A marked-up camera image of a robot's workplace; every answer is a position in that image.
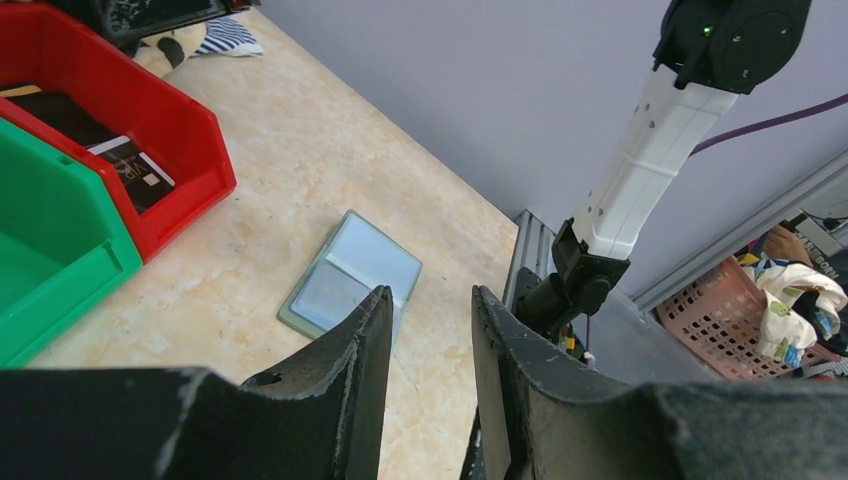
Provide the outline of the red plastic bin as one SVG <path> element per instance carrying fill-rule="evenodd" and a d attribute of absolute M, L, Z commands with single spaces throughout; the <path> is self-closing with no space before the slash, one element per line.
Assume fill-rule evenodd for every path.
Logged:
<path fill-rule="evenodd" d="M 138 213 L 118 173 L 9 99 L 1 117 L 100 176 L 143 262 L 149 262 L 236 187 L 215 115 L 92 30 L 46 2 L 1 5 L 1 84 L 68 94 L 95 120 L 128 137 L 175 182 Z"/>

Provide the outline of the green plastic bin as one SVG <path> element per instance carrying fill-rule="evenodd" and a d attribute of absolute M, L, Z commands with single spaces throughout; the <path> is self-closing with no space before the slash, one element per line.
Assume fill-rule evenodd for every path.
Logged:
<path fill-rule="evenodd" d="M 2 367 L 25 365 L 141 266 L 100 177 L 2 121 Z"/>

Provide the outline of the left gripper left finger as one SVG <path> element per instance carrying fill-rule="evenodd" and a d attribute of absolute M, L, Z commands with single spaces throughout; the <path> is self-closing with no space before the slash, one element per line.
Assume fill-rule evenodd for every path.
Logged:
<path fill-rule="evenodd" d="M 393 298 L 241 384 L 207 367 L 1 374 L 5 479 L 373 479 Z"/>

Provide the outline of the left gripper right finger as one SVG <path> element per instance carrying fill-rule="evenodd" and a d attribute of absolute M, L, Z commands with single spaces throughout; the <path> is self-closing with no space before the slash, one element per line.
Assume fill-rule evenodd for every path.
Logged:
<path fill-rule="evenodd" d="M 486 287 L 472 343 L 488 479 L 843 479 L 847 385 L 630 386 L 568 356 Z"/>

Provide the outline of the sage green card holder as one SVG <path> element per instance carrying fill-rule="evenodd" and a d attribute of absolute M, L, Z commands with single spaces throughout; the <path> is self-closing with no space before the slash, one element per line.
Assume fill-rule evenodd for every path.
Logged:
<path fill-rule="evenodd" d="M 299 278 L 277 319 L 309 339 L 341 323 L 376 287 L 392 292 L 392 339 L 422 273 L 423 263 L 350 209 Z"/>

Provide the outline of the dark credit card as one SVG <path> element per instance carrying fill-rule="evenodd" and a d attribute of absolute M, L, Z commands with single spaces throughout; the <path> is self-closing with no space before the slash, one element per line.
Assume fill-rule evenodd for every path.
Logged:
<path fill-rule="evenodd" d="M 37 92 L 7 100 L 84 147 L 117 137 L 64 92 Z"/>
<path fill-rule="evenodd" d="M 175 189 L 173 178 L 127 136 L 91 145 L 87 150 L 112 165 L 139 215 Z"/>

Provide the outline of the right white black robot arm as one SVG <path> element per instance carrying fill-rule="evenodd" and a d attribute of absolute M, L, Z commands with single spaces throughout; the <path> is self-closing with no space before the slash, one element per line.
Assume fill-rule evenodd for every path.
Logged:
<path fill-rule="evenodd" d="M 639 233 L 704 135 L 796 52 L 807 1 L 674 1 L 654 64 L 601 183 L 552 245 L 555 270 L 516 295 L 515 316 L 555 339 L 593 315 L 630 265 Z"/>

